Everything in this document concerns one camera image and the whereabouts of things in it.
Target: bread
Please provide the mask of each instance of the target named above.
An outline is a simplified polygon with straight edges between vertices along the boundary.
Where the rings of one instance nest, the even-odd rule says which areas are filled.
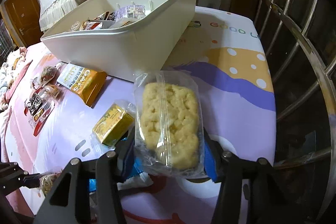
[[[183,86],[149,83],[142,103],[140,127],[147,148],[165,165],[180,170],[195,167],[199,161],[199,115],[194,92]]]

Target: bolt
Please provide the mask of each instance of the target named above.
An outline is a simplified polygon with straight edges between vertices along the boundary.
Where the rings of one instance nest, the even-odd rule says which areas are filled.
[[[116,156],[116,153],[114,151],[109,151],[106,153],[106,156],[108,158],[114,158]]]
[[[76,165],[79,163],[79,158],[73,158],[72,160],[70,160],[71,165]]]
[[[261,165],[266,165],[268,163],[268,160],[266,160],[265,158],[259,158],[258,159],[258,162],[261,164]]]
[[[224,151],[222,154],[222,157],[224,158],[230,158],[232,156],[232,153],[230,151]]]

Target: wooden door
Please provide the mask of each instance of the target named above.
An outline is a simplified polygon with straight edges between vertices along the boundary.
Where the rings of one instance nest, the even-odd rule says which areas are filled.
[[[14,29],[28,47],[40,42],[40,4],[38,0],[6,0],[5,8]]]

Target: purple stripe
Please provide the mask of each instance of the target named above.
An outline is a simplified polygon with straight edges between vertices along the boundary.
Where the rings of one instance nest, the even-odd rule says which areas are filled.
[[[194,62],[189,65],[174,68],[190,71],[191,76],[198,77],[220,90],[239,93],[251,104],[263,109],[275,111],[274,93],[258,88],[248,80],[231,78],[212,64]]]

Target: white plastic bin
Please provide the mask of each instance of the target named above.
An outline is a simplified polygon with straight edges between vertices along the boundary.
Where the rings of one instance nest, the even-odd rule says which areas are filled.
[[[93,19],[131,2],[150,10],[149,0],[87,0],[50,28],[41,41],[60,60],[133,81],[138,71],[160,70],[193,19],[196,0],[151,0],[152,12],[117,29],[69,32],[76,21]]]

